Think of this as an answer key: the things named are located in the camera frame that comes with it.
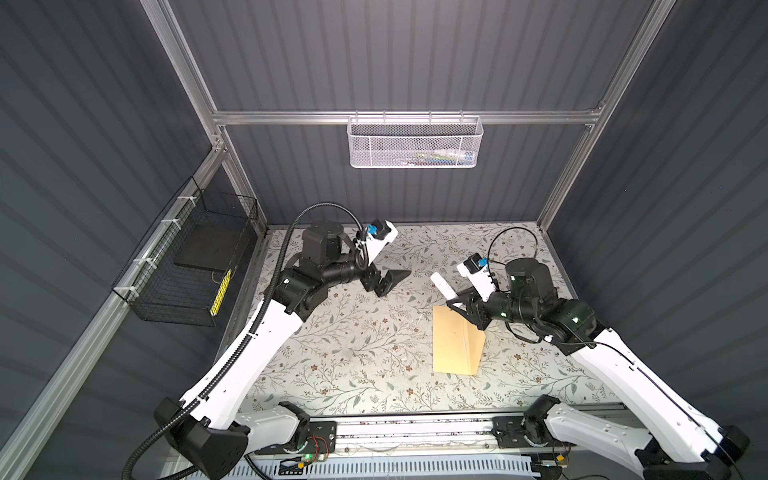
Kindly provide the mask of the tan kraft envelope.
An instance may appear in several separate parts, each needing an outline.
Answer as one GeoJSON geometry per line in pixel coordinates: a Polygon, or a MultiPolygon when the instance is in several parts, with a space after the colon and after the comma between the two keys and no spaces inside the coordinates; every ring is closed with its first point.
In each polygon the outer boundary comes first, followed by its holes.
{"type": "Polygon", "coordinates": [[[447,306],[434,306],[433,370],[474,376],[478,373],[486,334],[447,306]]]}

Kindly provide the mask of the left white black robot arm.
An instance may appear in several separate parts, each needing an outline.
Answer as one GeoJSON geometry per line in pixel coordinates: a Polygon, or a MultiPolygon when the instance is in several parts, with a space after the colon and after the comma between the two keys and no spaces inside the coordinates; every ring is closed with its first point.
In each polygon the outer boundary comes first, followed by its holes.
{"type": "Polygon", "coordinates": [[[387,295],[409,276],[381,272],[376,257],[398,235],[394,224],[376,220],[349,237],[342,224],[320,221],[302,232],[302,249],[281,258],[257,312],[213,367],[179,400],[165,399],[155,418],[168,443],[190,462],[176,473],[226,476],[247,454],[278,446],[300,451],[310,434],[310,417],[283,401],[252,413],[240,410],[246,394],[283,344],[337,285],[358,281],[367,292],[387,295]]]}

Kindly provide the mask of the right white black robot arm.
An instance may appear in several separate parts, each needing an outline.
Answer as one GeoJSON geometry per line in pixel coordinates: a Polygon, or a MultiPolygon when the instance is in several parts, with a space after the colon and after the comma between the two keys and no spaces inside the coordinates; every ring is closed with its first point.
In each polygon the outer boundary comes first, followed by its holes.
{"type": "Polygon", "coordinates": [[[479,330],[494,321],[527,327],[536,342],[555,346],[605,384],[641,423],[613,423],[542,394],[515,430],[530,445],[580,446],[643,479],[728,479],[737,471],[750,445],[748,436],[685,401],[587,304],[559,297],[546,265],[534,258],[509,261],[507,290],[499,289],[489,259],[478,254],[457,269],[470,281],[469,288],[455,291],[439,273],[431,276],[448,308],[479,330]]]}

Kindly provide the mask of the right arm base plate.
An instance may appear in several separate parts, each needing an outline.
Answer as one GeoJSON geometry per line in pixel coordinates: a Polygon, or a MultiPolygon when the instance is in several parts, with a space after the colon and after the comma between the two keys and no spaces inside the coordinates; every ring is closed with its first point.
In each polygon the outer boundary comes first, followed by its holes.
{"type": "Polygon", "coordinates": [[[571,443],[553,437],[543,420],[507,415],[495,416],[491,421],[491,434],[500,448],[563,447],[569,450],[572,447],[571,443]]]}

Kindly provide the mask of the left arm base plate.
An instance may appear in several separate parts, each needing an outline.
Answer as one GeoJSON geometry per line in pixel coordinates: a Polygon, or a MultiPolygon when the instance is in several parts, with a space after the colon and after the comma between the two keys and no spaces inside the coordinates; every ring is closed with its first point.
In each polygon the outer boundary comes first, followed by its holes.
{"type": "Polygon", "coordinates": [[[258,456],[266,455],[304,455],[334,453],[338,435],[338,423],[336,421],[311,420],[308,433],[297,446],[290,444],[271,445],[256,450],[258,456]]]}

